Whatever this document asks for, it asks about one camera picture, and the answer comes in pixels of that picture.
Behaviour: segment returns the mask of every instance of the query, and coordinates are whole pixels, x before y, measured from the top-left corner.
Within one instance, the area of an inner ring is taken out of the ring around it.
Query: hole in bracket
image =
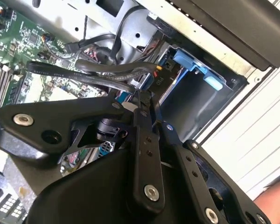
[[[249,212],[245,212],[245,214],[246,214],[246,216],[247,216],[247,218],[248,218],[248,220],[252,223],[252,224],[257,224],[257,222],[256,222],[256,220],[255,220],[255,218],[253,217],[253,215],[251,215]]]
[[[61,135],[53,130],[46,130],[42,133],[42,140],[51,145],[57,145],[62,141]]]
[[[153,153],[152,153],[152,151],[150,151],[150,150],[147,150],[146,154],[147,154],[148,156],[150,156],[150,157],[153,156]]]
[[[192,171],[194,177],[198,177],[198,174],[195,171]]]

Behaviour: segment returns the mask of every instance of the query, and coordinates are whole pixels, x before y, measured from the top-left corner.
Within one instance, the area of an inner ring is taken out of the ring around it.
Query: metal bolt
[[[144,193],[146,197],[148,197],[148,199],[153,202],[158,201],[160,198],[157,188],[155,188],[153,185],[146,185],[144,187]]]
[[[167,125],[167,128],[170,130],[170,131],[173,131],[173,127],[171,125]]]
[[[194,149],[198,149],[198,145],[196,143],[192,142],[191,145],[193,146]]]
[[[140,113],[141,113],[144,117],[147,117],[147,113],[146,113],[146,112],[141,111]]]
[[[207,208],[205,210],[205,214],[206,214],[207,218],[209,218],[211,223],[213,223],[213,224],[218,224],[219,223],[218,216],[216,215],[216,213],[212,209]]]
[[[260,222],[261,222],[262,224],[266,224],[265,219],[264,219],[260,214],[257,214],[256,216],[257,216],[257,218],[260,220]]]
[[[33,118],[24,113],[19,113],[14,116],[14,123],[20,126],[28,127],[33,125],[33,122],[34,122]]]
[[[116,109],[120,108],[120,106],[118,104],[116,104],[116,103],[112,103],[112,106],[115,107]]]

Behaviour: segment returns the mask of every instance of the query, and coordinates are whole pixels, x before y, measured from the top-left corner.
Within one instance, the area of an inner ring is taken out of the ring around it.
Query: metal sheet
[[[138,5],[133,0],[125,0],[117,16],[114,17],[100,6],[97,5],[97,0],[91,0],[89,3],[86,1],[67,0],[72,6],[77,8],[80,12],[88,15],[89,18],[100,24],[102,27],[115,34],[126,12]],[[124,23],[122,33],[122,40],[136,48],[137,46],[146,46],[156,28],[147,22],[147,10],[140,10],[130,15]]]
[[[247,72],[253,68],[246,60],[165,0],[137,1],[236,73],[246,76]]]

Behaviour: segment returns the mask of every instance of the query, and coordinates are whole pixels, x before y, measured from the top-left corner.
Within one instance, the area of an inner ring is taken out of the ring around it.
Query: blue plastic tab
[[[217,91],[220,91],[223,88],[223,84],[220,83],[220,79],[218,79],[218,77],[216,76],[212,76],[212,75],[204,76],[203,80]]]
[[[197,69],[204,74],[203,80],[207,82],[215,90],[220,91],[223,88],[224,81],[222,79],[217,77],[213,72],[209,71],[207,67],[195,63],[194,58],[182,52],[181,50],[177,50],[176,54],[173,57],[173,60],[187,69],[178,79],[176,84],[179,83],[179,81],[185,76],[188,70],[193,71]]]

